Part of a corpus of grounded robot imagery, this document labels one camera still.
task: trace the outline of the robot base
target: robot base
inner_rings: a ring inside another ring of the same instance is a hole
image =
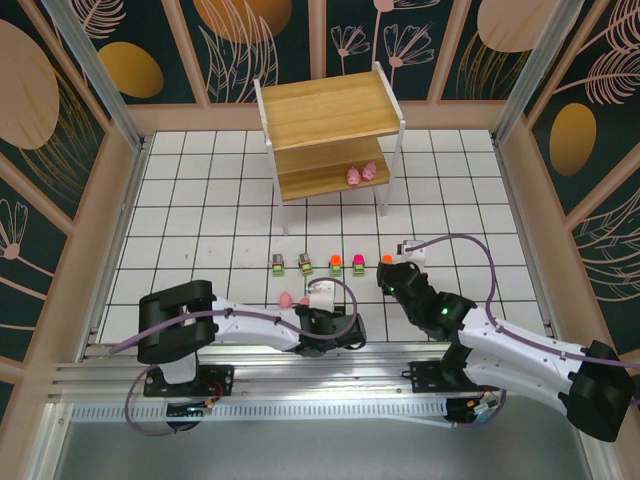
[[[144,396],[150,398],[206,398],[211,397],[210,388],[213,388],[217,396],[226,397],[231,395],[234,372],[235,369],[232,365],[199,365],[194,381],[171,385],[165,382],[162,370],[155,368],[147,374]],[[221,395],[218,384],[222,385],[224,389]]]

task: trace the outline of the orange circle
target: orange circle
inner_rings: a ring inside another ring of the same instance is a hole
[[[252,15],[257,27],[260,28],[262,18],[274,37],[284,30],[291,18],[291,0],[194,0],[193,4],[216,35],[234,43],[248,43],[250,32],[253,32],[254,42],[263,40],[260,31],[255,32],[256,26],[251,25]]]

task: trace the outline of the pink object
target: pink object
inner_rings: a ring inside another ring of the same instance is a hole
[[[291,308],[293,307],[293,298],[289,292],[282,292],[280,294],[280,308]]]
[[[367,165],[362,169],[362,179],[365,182],[370,182],[371,180],[373,180],[373,177],[376,176],[376,163],[375,162],[369,162],[367,163]]]
[[[347,171],[347,185],[357,187],[360,184],[360,172],[356,167],[351,167]]]

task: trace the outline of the metal bracket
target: metal bracket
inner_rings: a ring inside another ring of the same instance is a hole
[[[405,240],[401,244],[398,245],[398,255],[402,256],[403,262],[413,262],[415,263],[420,270],[422,270],[427,264],[427,252],[426,248],[422,247],[418,250],[412,250],[407,252],[407,248],[417,247],[418,245],[422,245],[424,242],[422,240]]]
[[[211,388],[222,385],[222,396],[231,395],[235,369],[232,365],[200,365],[193,382],[170,385],[165,382],[162,370],[154,368],[147,374],[144,396],[150,398],[210,397]]]
[[[413,393],[448,393],[448,392],[483,392],[484,388],[472,383],[462,386],[452,385],[442,373],[439,360],[426,362],[411,362],[409,370],[402,372],[402,376],[411,380]]]

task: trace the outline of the cable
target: cable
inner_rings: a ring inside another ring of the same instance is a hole
[[[484,422],[474,422],[474,423],[465,423],[463,424],[465,427],[467,428],[476,428],[479,427],[481,425],[486,425],[487,423],[489,423],[491,420],[493,420],[494,418],[496,418],[498,416],[498,414],[500,413],[500,411],[504,408],[504,404],[507,403],[507,391],[506,390],[501,390],[500,391],[500,404],[498,405],[498,407],[491,413],[491,415],[489,415],[489,418],[487,418]]]
[[[124,418],[129,424],[131,428],[133,428],[136,432],[141,433],[143,435],[147,435],[148,437],[163,437],[165,435],[172,435],[174,433],[182,432],[185,430],[191,430],[193,425],[188,424],[182,427],[176,428],[164,428],[162,430],[147,430],[146,428],[142,428],[138,423],[134,422],[131,418],[131,414],[129,413],[129,403],[131,402],[131,397],[133,397],[133,391],[136,389],[142,377],[146,376],[151,370],[158,368],[157,365],[149,365],[145,368],[140,375],[133,381],[131,384],[131,388],[129,389],[129,393],[127,393],[127,399],[124,401]]]
[[[498,324],[496,318],[493,316],[493,313],[491,313],[491,300],[493,300],[493,296],[496,293],[496,285],[498,283],[497,282],[497,278],[496,278],[496,266],[493,263],[493,258],[491,257],[491,253],[489,252],[489,249],[486,247],[485,244],[483,244],[477,238],[474,238],[474,237],[472,237],[470,235],[465,235],[464,233],[453,233],[451,235],[444,235],[442,237],[438,237],[436,239],[429,240],[428,242],[425,242],[425,243],[423,243],[421,245],[418,245],[417,247],[407,248],[406,251],[407,252],[412,252],[414,250],[419,250],[421,248],[428,247],[428,246],[433,245],[435,243],[443,242],[445,240],[450,240],[450,239],[454,239],[454,238],[463,238],[463,239],[470,240],[470,241],[474,242],[475,244],[477,244],[482,249],[482,251],[486,255],[487,259],[489,260],[489,268],[491,269],[491,290],[489,291],[489,297],[487,298],[487,301],[485,303],[485,310],[488,313],[489,321],[491,322],[491,324],[494,327],[496,327],[496,330],[498,332],[504,333],[507,337],[511,337],[514,340],[517,340],[517,341],[519,341],[521,343],[524,343],[525,345],[528,345],[530,347],[537,348],[538,350],[542,350],[543,352],[547,352],[547,353],[551,353],[551,354],[557,355],[560,358],[570,358],[571,360],[578,360],[578,361],[581,361],[581,362],[590,362],[590,363],[597,363],[597,364],[600,364],[600,365],[608,365],[608,366],[612,366],[612,367],[633,368],[635,370],[640,370],[640,364],[638,364],[638,363],[620,362],[620,361],[617,361],[617,360],[607,360],[607,359],[604,359],[604,358],[593,358],[593,357],[587,357],[586,355],[577,355],[577,354],[574,354],[574,353],[563,352],[562,350],[558,350],[557,348],[549,347],[547,345],[542,345],[540,343],[534,342],[533,340],[529,340],[528,338],[521,337],[517,333],[513,333],[512,331],[504,328],[503,325]]]
[[[459,423],[456,423],[456,422],[434,422],[433,420],[424,420],[422,418],[415,418],[415,417],[401,417],[399,415],[398,416],[383,415],[380,417],[373,417],[373,418],[386,418],[387,420],[399,420],[401,422],[419,423],[421,425],[431,425],[432,427],[442,427],[442,428],[456,428],[458,425],[460,425]]]
[[[285,328],[288,328],[293,332],[296,332],[298,335],[302,335],[308,338],[313,338],[314,340],[335,340],[336,338],[340,338],[343,335],[346,335],[347,333],[349,333],[353,328],[353,326],[355,325],[358,319],[358,302],[356,301],[356,297],[353,291],[345,283],[335,278],[331,278],[331,277],[316,278],[309,282],[309,286],[318,282],[323,282],[323,281],[331,281],[343,287],[345,291],[349,294],[349,297],[351,297],[351,303],[353,304],[353,314],[351,315],[351,320],[349,321],[349,324],[339,332],[332,333],[331,335],[318,335],[316,333],[305,332],[304,330],[296,327],[292,323],[287,322],[286,320],[282,320],[277,315],[267,315],[265,313],[256,313],[256,312],[245,312],[242,310],[233,310],[230,313],[227,310],[207,310],[203,312],[186,313],[184,315],[180,315],[178,317],[165,320],[164,322],[154,325],[153,327],[148,328],[147,330],[144,330],[139,334],[134,335],[133,337],[128,338],[125,341],[120,342],[119,344],[111,347],[109,349],[109,354],[114,355],[123,350],[126,350],[127,348],[133,347],[134,345],[137,345],[140,342],[140,340],[147,338],[153,335],[154,333],[158,333],[159,331],[164,330],[165,328],[171,327],[172,325],[182,323],[186,320],[191,320],[193,318],[201,318],[201,317],[216,317],[216,316],[228,316],[228,315],[232,315],[234,317],[237,315],[242,315],[245,317],[257,318],[259,320],[265,320],[271,323],[276,323],[278,325],[282,325]]]

